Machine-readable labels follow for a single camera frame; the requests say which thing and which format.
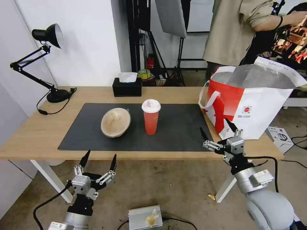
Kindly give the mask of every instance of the beige shirt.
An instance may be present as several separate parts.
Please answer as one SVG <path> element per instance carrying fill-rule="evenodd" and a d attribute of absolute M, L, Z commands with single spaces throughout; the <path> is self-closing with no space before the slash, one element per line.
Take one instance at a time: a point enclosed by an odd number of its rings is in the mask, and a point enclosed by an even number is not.
<path fill-rule="evenodd" d="M 273 0 L 215 0 L 203 59 L 239 65 L 249 49 L 255 27 L 271 14 Z"/>

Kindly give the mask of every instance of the white table leg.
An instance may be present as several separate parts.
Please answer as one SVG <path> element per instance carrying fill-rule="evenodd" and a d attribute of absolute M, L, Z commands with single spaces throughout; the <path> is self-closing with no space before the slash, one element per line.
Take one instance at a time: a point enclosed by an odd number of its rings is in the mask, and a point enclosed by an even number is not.
<path fill-rule="evenodd" d="M 30 160 L 32 164 L 41 172 L 41 174 L 47 179 L 47 181 L 55 188 L 57 192 L 62 191 L 65 188 L 65 185 L 62 183 L 60 178 L 55 174 L 55 172 L 50 168 L 49 164 L 42 160 Z M 73 200 L 72 194 L 66 190 L 61 195 L 67 203 L 71 203 Z"/>
<path fill-rule="evenodd" d="M 221 201 L 224 199 L 224 197 L 227 195 L 227 193 L 231 190 L 231 188 L 235 185 L 236 182 L 237 179 L 232 174 L 227 177 L 226 181 L 215 195 L 215 199 L 218 203 L 221 203 Z"/>

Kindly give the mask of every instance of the bag handle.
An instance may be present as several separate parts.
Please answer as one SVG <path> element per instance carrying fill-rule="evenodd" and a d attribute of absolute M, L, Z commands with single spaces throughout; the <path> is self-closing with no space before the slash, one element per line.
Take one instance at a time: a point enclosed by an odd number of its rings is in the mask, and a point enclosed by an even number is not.
<path fill-rule="evenodd" d="M 201 92 L 199 93 L 199 99 L 198 99 L 198 104 L 202 109 L 207 109 L 210 106 L 212 106 L 212 104 L 214 103 L 215 99 L 217 97 L 219 97 L 221 95 L 220 92 L 218 91 L 214 91 L 213 94 L 211 95 L 210 99 L 208 100 L 207 104 L 205 106 L 201 105 L 201 99 L 202 99 L 202 95 L 204 94 L 204 90 L 206 87 L 206 84 L 208 83 L 208 81 L 205 83 L 205 85 L 202 87 Z"/>

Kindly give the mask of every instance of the shirt sleeve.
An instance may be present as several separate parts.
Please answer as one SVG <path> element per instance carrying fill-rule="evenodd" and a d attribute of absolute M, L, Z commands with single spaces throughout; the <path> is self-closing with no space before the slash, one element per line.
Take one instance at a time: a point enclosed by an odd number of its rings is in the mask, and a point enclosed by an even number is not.
<path fill-rule="evenodd" d="M 263 23 L 273 11 L 273 0 L 243 0 L 239 13 L 243 20 L 255 27 Z"/>

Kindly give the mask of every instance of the desk lamp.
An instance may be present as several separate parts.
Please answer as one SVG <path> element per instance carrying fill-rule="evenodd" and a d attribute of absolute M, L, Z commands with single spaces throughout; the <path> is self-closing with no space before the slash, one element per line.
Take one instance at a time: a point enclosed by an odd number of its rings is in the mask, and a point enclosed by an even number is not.
<path fill-rule="evenodd" d="M 38 79 L 37 77 L 34 77 L 33 75 L 23 70 L 23 68 L 27 65 L 50 53 L 51 46 L 48 45 L 47 42 L 50 42 L 52 45 L 61 49 L 61 46 L 63 46 L 63 35 L 59 25 L 53 24 L 49 26 L 46 30 L 34 29 L 32 30 L 32 36 L 35 40 L 40 41 L 43 46 L 38 50 L 34 51 L 33 53 L 30 53 L 29 55 L 18 60 L 17 62 L 11 63 L 10 67 L 13 70 L 48 88 L 50 91 L 50 93 L 47 95 L 48 102 L 57 103 L 69 99 L 73 92 L 68 92 L 64 89 L 56 89 L 53 84 Z M 40 51 L 44 51 L 44 53 L 34 59 L 27 60 L 29 57 Z"/>

